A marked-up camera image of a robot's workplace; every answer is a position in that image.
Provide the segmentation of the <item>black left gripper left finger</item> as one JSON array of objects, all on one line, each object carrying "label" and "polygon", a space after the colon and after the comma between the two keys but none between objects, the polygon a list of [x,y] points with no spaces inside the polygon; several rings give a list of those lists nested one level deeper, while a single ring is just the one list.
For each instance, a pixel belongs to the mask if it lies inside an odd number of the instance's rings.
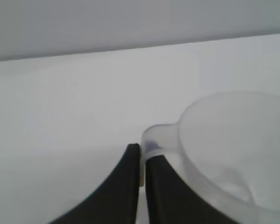
[{"label": "black left gripper left finger", "polygon": [[79,205],[53,224],[134,224],[140,187],[140,146],[129,144],[117,166]]}]

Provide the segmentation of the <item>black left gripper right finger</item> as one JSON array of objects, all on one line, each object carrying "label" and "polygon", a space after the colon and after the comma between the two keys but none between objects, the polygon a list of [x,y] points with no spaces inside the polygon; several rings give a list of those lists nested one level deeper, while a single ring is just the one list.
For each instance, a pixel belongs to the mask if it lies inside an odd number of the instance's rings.
[{"label": "black left gripper right finger", "polygon": [[146,162],[146,197],[151,224],[232,224],[198,196],[163,156]]}]

